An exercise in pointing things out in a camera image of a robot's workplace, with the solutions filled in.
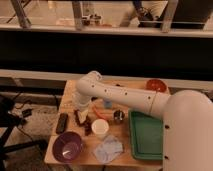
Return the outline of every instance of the tripod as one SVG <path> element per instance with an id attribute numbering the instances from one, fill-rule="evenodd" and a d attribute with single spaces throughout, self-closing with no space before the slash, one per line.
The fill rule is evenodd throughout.
<path id="1" fill-rule="evenodd" d="M 26 143 L 20 143 L 16 145 L 5 146 L 13 128 L 15 126 L 18 126 L 23 119 L 12 114 L 8 114 L 8 112 L 2 112 L 2 109 L 0 109 L 0 111 L 0 127 L 7 127 L 3 135 L 0 137 L 0 170 L 5 171 L 4 160 L 7 159 L 7 153 L 32 147 L 35 145 L 38 145 L 41 150 L 44 150 L 47 147 L 47 142 L 42 139 Z"/>

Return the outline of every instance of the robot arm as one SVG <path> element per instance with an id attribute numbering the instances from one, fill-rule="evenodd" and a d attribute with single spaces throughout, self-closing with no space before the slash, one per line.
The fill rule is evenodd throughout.
<path id="1" fill-rule="evenodd" d="M 169 94 L 111 86 L 101 83 L 101 79 L 100 73 L 92 71 L 77 81 L 77 91 L 73 96 L 73 101 L 77 109 L 86 108 L 91 97 L 95 96 L 162 119 L 162 112 L 170 97 Z"/>
<path id="2" fill-rule="evenodd" d="M 92 71 L 77 81 L 73 102 L 88 107 L 92 96 L 104 98 L 163 119 L 163 170 L 213 170 L 213 105 L 202 93 L 184 90 L 172 96 L 160 92 L 110 86 Z"/>

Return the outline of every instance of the paper cup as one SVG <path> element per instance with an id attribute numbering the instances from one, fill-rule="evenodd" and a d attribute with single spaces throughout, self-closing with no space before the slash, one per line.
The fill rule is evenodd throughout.
<path id="1" fill-rule="evenodd" d="M 109 124 L 104 119 L 97 119 L 92 123 L 92 131 L 99 139 L 104 139 L 109 131 Z"/>

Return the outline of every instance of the red bowl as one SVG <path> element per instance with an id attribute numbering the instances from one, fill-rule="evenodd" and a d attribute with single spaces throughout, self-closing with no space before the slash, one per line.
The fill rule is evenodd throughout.
<path id="1" fill-rule="evenodd" d="M 70 163 L 78 157 L 83 147 L 79 134 L 75 132 L 64 132 L 53 144 L 53 156 L 63 163 Z"/>

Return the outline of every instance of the white cloth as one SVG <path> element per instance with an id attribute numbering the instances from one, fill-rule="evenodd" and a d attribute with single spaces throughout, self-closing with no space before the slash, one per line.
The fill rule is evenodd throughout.
<path id="1" fill-rule="evenodd" d="M 93 151 L 97 160 L 107 164 L 123 152 L 122 143 L 113 135 L 108 135 L 104 141 Z"/>

